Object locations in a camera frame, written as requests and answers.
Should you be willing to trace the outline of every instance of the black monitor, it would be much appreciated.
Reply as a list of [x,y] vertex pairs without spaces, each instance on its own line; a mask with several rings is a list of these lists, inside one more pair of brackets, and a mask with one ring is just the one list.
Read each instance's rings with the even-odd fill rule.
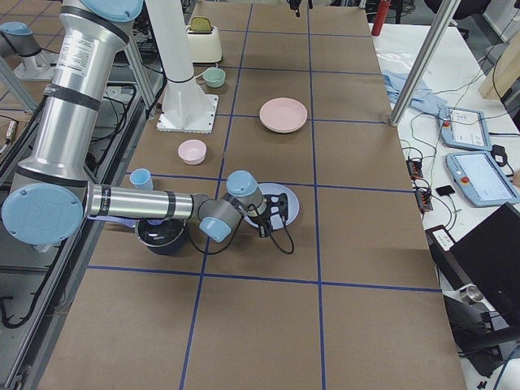
[[520,326],[520,212],[505,203],[450,251],[508,324]]

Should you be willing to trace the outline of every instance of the mint green bowl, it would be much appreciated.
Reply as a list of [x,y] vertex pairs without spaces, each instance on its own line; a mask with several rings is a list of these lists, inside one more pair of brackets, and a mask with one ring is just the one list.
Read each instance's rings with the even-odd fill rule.
[[219,67],[210,67],[202,74],[202,78],[208,87],[222,87],[226,80],[226,72]]

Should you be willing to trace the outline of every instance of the plate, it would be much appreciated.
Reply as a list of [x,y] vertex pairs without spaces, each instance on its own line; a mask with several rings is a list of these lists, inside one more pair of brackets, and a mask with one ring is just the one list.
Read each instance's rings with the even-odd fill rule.
[[295,132],[307,120],[307,109],[298,100],[278,97],[260,109],[260,121],[273,132]]
[[[277,183],[261,183],[258,185],[258,187],[264,195],[280,195],[281,193],[287,193],[287,202],[289,206],[289,217],[287,219],[287,226],[292,221],[294,221],[294,219],[296,219],[296,217],[298,216],[298,212],[300,211],[300,202],[298,201],[298,198],[293,191],[291,191],[284,185]],[[244,220],[249,225],[255,228],[258,227],[258,225],[256,223],[251,222],[251,219],[249,219],[248,217],[245,217]],[[284,225],[282,224],[282,219],[279,215],[273,215],[271,217],[271,225],[273,227],[273,230],[279,230],[284,227]]]

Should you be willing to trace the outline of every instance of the blue cloth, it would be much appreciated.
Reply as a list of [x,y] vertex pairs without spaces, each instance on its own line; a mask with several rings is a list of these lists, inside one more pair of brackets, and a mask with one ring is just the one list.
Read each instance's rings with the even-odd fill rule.
[[[408,73],[383,71],[384,85],[387,87],[390,102],[397,102],[399,93],[401,93],[407,77]],[[410,105],[421,112],[439,116],[441,112],[445,112],[446,103],[443,98],[434,95],[426,83],[421,80],[415,90]]]

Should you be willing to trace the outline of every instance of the white sticker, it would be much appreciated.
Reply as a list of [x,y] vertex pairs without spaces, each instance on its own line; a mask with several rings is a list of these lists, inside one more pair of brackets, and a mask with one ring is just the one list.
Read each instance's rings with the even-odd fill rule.
[[87,76],[94,44],[81,38],[66,35],[56,68]]
[[433,232],[433,236],[437,239],[437,242],[442,246],[445,252],[448,252],[449,249],[453,246],[453,241],[449,238],[448,233],[444,230],[435,230]]

